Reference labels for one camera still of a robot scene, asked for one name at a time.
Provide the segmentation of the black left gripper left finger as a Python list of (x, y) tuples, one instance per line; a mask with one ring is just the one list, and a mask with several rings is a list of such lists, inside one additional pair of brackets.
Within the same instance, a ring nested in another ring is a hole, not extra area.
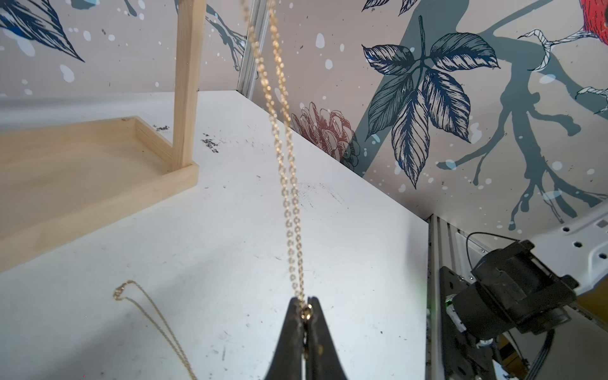
[(300, 303), (292, 298), (265, 380), (301, 380), (305, 327)]

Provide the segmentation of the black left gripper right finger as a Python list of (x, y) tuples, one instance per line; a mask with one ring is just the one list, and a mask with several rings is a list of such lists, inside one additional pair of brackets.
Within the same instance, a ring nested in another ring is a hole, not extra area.
[(317, 297), (309, 297), (304, 318), (307, 380), (346, 380), (329, 326)]

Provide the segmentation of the wooden jewelry display stand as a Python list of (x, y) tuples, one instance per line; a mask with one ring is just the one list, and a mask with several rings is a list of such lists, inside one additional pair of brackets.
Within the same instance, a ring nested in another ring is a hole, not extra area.
[(1, 269), (20, 264), (195, 186), (204, 1), (182, 1), (174, 133), (139, 117), (1, 136)]

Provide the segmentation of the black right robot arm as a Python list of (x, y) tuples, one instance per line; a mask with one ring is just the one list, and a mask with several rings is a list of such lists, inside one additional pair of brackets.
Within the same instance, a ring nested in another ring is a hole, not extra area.
[(573, 309), (602, 329), (606, 318), (577, 300), (607, 279), (607, 204), (551, 232), (511, 241), (481, 257), (459, 275), (438, 270), (435, 308), (440, 323), (433, 340), (445, 379), (498, 379), (499, 336), (517, 329), (545, 337), (526, 377), (548, 367), (556, 329)]

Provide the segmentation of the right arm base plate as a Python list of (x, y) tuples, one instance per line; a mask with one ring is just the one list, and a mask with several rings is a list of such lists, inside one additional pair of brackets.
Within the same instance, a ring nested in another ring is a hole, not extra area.
[(494, 353), (495, 339), (479, 340), (468, 331), (462, 331), (460, 321), (454, 322), (454, 296), (470, 286), (460, 275), (446, 266), (439, 270), (440, 324), (443, 373), (446, 379), (496, 379)]

